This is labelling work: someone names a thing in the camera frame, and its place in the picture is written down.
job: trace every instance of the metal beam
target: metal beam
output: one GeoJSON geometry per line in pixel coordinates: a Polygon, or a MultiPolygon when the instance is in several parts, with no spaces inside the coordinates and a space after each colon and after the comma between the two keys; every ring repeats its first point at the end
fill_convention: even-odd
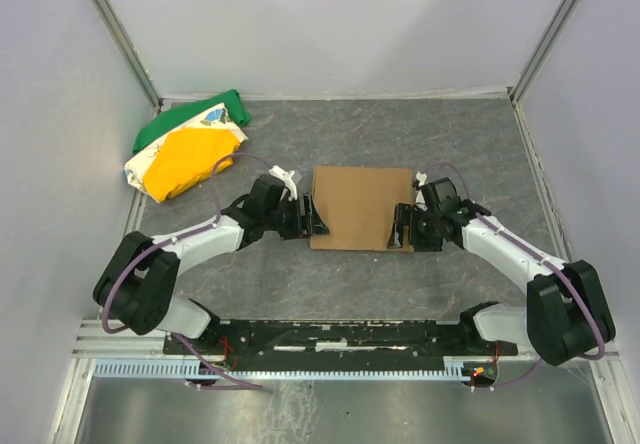
{"type": "Polygon", "coordinates": [[[562,28],[569,20],[569,17],[578,4],[578,1],[579,0],[562,0],[560,3],[560,6],[556,10],[551,22],[540,38],[533,55],[529,58],[529,62],[522,71],[520,79],[511,91],[511,100],[513,102],[520,101],[529,89],[529,86],[531,86],[531,83],[542,67],[545,58],[549,54],[549,51],[562,31],[562,28]]]}
{"type": "Polygon", "coordinates": [[[113,41],[122,53],[125,61],[129,65],[129,68],[133,72],[138,84],[142,88],[146,98],[149,100],[154,108],[159,108],[161,105],[161,98],[158,95],[155,87],[153,86],[151,79],[147,75],[140,58],[134,50],[133,44],[129,39],[124,27],[116,17],[111,4],[108,0],[92,0],[95,8],[97,9],[102,21],[104,22],[107,30],[111,34],[113,41]]]}

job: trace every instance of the orange fabric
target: orange fabric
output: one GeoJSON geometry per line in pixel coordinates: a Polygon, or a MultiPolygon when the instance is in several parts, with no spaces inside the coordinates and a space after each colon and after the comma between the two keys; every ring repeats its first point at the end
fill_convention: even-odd
{"type": "MultiPolygon", "coordinates": [[[[240,141],[227,129],[171,132],[144,175],[144,187],[159,202],[175,197],[207,179],[215,163],[239,147],[240,141]]],[[[231,160],[221,163],[217,172],[231,164],[231,160]]]]}

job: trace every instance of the gray floor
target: gray floor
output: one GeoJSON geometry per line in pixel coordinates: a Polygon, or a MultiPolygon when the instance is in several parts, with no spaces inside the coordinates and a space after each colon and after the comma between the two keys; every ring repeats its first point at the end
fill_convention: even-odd
{"type": "MultiPolygon", "coordinates": [[[[526,364],[503,363],[522,374],[526,364]]],[[[94,379],[77,444],[607,444],[589,364],[471,393],[452,382],[266,382],[198,392],[157,379],[94,379]]]]}
{"type": "MultiPolygon", "coordinates": [[[[242,150],[303,174],[315,165],[410,167],[457,164],[473,197],[507,227],[553,251],[524,146],[508,100],[251,102],[242,150]]],[[[227,205],[262,170],[242,159],[216,177],[227,205]]],[[[446,169],[432,178],[450,175],[446,169]]],[[[211,183],[172,201],[147,201],[141,230],[178,230],[209,218],[211,183]]],[[[486,300],[524,296],[481,259],[449,244],[442,253],[311,251],[276,235],[180,277],[178,292],[222,317],[262,319],[451,319],[486,300]]]]}

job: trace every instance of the green cloth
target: green cloth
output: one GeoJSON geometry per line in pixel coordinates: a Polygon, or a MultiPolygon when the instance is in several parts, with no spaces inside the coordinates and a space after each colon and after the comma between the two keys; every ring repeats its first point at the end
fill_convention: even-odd
{"type": "Polygon", "coordinates": [[[235,89],[230,89],[215,97],[191,102],[184,106],[174,107],[168,111],[161,112],[153,121],[140,129],[138,137],[136,137],[136,142],[133,144],[133,153],[137,154],[170,130],[175,129],[192,117],[220,103],[224,103],[229,117],[231,117],[231,120],[239,127],[246,126],[251,121],[251,114],[242,107],[240,94],[235,89]]]}

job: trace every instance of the white panel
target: white panel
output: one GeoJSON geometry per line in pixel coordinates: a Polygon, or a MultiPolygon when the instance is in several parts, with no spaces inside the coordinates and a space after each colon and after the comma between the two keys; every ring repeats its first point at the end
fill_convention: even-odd
{"type": "Polygon", "coordinates": [[[524,100],[574,256],[595,265],[640,397],[640,0],[581,0],[524,100]]]}
{"type": "Polygon", "coordinates": [[[163,96],[513,85],[560,0],[110,0],[163,96]]]}
{"type": "Polygon", "coordinates": [[[90,0],[0,0],[0,441],[42,443],[151,108],[90,0]]]}

